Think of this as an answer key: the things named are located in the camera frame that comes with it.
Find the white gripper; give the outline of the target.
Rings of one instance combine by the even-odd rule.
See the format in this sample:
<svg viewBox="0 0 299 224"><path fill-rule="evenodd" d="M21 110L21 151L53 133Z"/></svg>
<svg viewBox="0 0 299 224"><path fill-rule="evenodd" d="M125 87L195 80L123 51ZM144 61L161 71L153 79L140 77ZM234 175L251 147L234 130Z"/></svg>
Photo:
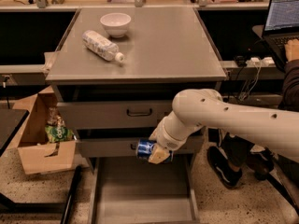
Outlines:
<svg viewBox="0 0 299 224"><path fill-rule="evenodd" d="M158 164L170 157L168 150L176 151L180 149L187 141L187 139L178 140L172 137L165 126L165 119L162 119L152 134L149 136L150 141L154 141L151 154L149 155L149 162Z"/></svg>

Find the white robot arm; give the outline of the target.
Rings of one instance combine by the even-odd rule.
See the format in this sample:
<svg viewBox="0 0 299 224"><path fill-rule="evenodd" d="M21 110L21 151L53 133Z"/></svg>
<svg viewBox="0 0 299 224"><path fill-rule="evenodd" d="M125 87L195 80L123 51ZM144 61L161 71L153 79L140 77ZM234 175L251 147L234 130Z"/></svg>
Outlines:
<svg viewBox="0 0 299 224"><path fill-rule="evenodd" d="M155 142L149 162L165 161L204 127L221 129L299 162L298 112L225 103L212 89L184 90L175 96L172 111L149 137Z"/></svg>

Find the person's hand on laptop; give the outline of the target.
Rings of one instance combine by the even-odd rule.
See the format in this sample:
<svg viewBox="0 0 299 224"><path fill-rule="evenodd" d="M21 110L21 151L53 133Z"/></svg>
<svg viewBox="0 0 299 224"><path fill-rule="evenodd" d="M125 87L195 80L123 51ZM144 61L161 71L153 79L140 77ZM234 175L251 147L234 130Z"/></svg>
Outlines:
<svg viewBox="0 0 299 224"><path fill-rule="evenodd" d="M287 61L294 61L299 59L299 40L289 40L285 45L285 52Z"/></svg>

